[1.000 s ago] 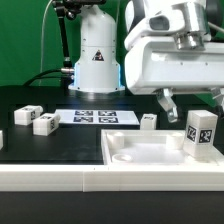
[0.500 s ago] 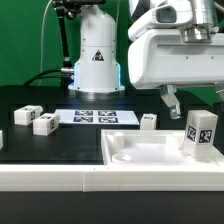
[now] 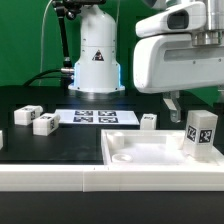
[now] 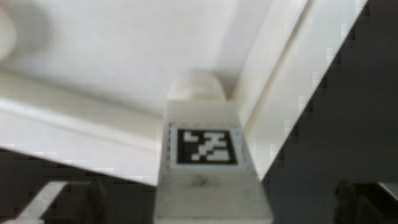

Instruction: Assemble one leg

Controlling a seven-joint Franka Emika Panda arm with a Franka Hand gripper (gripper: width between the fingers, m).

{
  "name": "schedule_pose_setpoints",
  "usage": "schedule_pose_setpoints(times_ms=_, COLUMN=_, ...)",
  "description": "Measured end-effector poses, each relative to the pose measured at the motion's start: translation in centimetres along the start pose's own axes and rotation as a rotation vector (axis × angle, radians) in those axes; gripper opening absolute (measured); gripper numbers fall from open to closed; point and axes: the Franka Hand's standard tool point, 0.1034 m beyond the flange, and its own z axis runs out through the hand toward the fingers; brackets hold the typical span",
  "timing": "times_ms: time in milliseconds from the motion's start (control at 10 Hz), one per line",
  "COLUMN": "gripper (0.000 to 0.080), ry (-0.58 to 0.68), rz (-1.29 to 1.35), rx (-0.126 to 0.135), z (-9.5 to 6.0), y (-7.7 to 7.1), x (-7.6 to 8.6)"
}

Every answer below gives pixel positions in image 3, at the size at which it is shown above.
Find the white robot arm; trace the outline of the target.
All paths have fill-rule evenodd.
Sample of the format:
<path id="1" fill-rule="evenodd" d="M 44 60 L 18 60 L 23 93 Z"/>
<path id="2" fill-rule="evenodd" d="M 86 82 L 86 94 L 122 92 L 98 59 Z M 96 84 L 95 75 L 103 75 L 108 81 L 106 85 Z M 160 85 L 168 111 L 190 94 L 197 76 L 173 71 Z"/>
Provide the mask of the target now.
<path id="1" fill-rule="evenodd" d="M 161 93 L 174 122 L 181 90 L 224 85 L 224 0 L 143 0 L 160 12 L 135 26 L 133 81 Z M 122 91 L 116 25 L 95 2 L 81 8 L 81 52 L 69 89 L 89 99 Z"/>

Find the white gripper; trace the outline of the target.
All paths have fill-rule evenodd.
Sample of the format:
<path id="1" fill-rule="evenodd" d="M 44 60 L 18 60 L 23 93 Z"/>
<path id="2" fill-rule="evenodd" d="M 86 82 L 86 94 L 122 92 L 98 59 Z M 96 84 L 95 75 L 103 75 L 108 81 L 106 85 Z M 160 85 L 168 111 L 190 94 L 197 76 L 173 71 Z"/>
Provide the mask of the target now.
<path id="1" fill-rule="evenodd" d="M 135 26 L 133 78 L 143 93 L 163 94 L 181 121 L 179 90 L 224 84 L 224 1 L 149 1 L 158 14 Z"/>

